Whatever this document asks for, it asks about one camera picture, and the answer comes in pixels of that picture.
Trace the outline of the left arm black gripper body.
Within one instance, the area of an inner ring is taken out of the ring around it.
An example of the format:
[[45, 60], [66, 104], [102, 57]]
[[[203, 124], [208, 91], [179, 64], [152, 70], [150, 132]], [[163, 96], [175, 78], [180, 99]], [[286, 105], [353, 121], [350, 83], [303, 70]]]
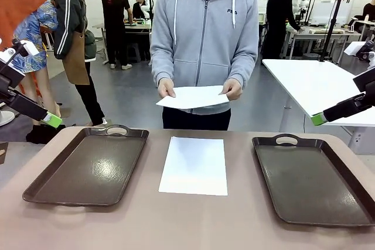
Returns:
[[15, 90], [25, 75], [17, 70], [1, 71], [1, 102], [12, 102], [19, 92]]

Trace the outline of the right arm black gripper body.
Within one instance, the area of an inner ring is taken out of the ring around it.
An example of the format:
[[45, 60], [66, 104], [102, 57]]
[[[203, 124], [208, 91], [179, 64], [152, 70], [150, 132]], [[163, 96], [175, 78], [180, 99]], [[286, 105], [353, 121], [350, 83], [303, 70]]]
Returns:
[[355, 102], [359, 109], [369, 109], [374, 106], [374, 72], [374, 68], [368, 69], [353, 79], [361, 92], [361, 97]]

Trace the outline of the person's left hand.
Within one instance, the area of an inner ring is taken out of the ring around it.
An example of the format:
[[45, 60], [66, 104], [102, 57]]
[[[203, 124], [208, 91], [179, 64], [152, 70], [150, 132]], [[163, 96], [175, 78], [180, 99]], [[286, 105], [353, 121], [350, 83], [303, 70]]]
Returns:
[[226, 95], [229, 101], [237, 100], [241, 97], [243, 89], [241, 84], [234, 78], [229, 78], [223, 85], [221, 95]]

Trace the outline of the person's right hand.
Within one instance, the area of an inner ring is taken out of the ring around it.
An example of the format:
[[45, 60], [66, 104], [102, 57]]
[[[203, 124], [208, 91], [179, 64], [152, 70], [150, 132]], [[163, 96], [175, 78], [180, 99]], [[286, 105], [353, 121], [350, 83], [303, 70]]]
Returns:
[[174, 84], [170, 78], [162, 78], [158, 83], [158, 93], [161, 98], [165, 97], [176, 97], [174, 92]]

